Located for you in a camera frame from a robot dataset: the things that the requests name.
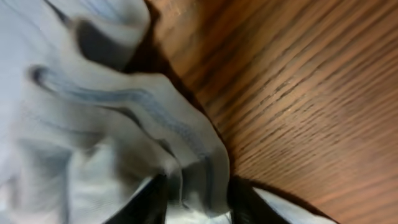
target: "white cloth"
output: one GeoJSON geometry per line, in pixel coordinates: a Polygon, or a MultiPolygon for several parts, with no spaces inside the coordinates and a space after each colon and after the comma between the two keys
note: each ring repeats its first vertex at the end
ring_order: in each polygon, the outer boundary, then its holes
{"type": "MultiPolygon", "coordinates": [[[[66,25],[42,1],[1,2],[16,21],[10,49],[27,52],[8,67],[29,69],[2,150],[0,221],[103,223],[165,172],[167,223],[229,223],[229,160],[211,123],[163,75],[120,72],[149,24],[142,0],[52,3],[66,25]]],[[[333,223],[258,193],[291,223],[333,223]]]]}

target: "cloth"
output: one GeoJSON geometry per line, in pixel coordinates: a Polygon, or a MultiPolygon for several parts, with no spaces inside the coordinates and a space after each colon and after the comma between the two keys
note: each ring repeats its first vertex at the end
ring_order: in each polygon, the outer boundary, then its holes
{"type": "MultiPolygon", "coordinates": [[[[25,71],[0,163],[1,223],[104,223],[157,174],[169,185],[166,223],[230,223],[229,160],[211,123],[162,74],[121,72],[150,22],[143,1],[1,8],[24,43],[12,49],[27,49],[9,65],[25,71]]],[[[333,223],[257,192],[291,223],[333,223]]]]}

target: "crumpled fabric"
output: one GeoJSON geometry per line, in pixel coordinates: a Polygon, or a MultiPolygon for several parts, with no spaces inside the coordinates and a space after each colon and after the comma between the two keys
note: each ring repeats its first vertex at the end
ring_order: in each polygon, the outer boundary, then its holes
{"type": "MultiPolygon", "coordinates": [[[[121,72],[148,29],[144,2],[32,2],[2,2],[33,56],[0,175],[1,223],[103,223],[159,173],[166,223],[230,223],[229,160],[211,123],[164,75],[121,72]]],[[[257,192],[291,223],[334,223],[257,192]]]]}

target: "wooden table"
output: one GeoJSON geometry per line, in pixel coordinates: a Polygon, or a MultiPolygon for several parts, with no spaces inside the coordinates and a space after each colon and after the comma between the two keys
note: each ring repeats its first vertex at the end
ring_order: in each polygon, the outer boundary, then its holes
{"type": "Polygon", "coordinates": [[[235,174],[341,223],[398,223],[398,1],[150,3],[235,174]]]}

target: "wood grain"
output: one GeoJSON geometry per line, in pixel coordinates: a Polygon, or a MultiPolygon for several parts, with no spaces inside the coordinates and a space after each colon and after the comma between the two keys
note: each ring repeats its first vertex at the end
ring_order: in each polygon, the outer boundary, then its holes
{"type": "Polygon", "coordinates": [[[341,223],[398,223],[398,1],[150,2],[236,174],[341,223]]]}

